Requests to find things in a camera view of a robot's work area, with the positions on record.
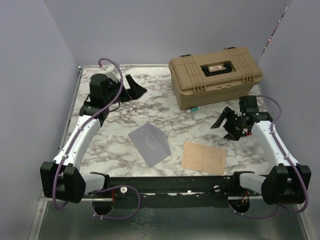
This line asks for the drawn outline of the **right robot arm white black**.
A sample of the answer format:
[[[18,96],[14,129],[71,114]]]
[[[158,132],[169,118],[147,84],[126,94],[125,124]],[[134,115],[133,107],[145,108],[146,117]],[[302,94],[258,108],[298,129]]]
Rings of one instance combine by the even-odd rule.
[[[228,141],[238,141],[248,134],[254,136],[271,167],[267,176],[240,173],[230,182],[229,189],[236,196],[247,190],[254,191],[268,205],[302,204],[306,208],[311,170],[292,156],[276,130],[276,119],[260,111],[257,98],[256,95],[240,97],[240,113],[225,107],[211,126],[212,129],[223,127],[227,132],[224,138]]]

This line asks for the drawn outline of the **tan paper letter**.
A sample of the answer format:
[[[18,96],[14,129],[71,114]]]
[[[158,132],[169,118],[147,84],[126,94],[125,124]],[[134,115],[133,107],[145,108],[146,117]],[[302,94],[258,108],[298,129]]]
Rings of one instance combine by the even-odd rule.
[[[203,173],[223,176],[226,165],[226,150],[220,147],[185,142],[181,167]]]

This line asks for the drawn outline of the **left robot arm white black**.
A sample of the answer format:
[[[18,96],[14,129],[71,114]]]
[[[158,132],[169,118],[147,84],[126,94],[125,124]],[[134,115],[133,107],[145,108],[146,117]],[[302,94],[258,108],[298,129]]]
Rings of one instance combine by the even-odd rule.
[[[44,196],[53,200],[79,203],[84,195],[94,192],[106,197],[111,190],[105,174],[92,172],[80,173],[83,157],[104,121],[109,107],[141,98],[147,89],[134,81],[131,75],[123,80],[115,80],[111,74],[98,73],[90,78],[89,95],[79,111],[76,126],[58,155],[50,162],[43,162],[40,176]]]

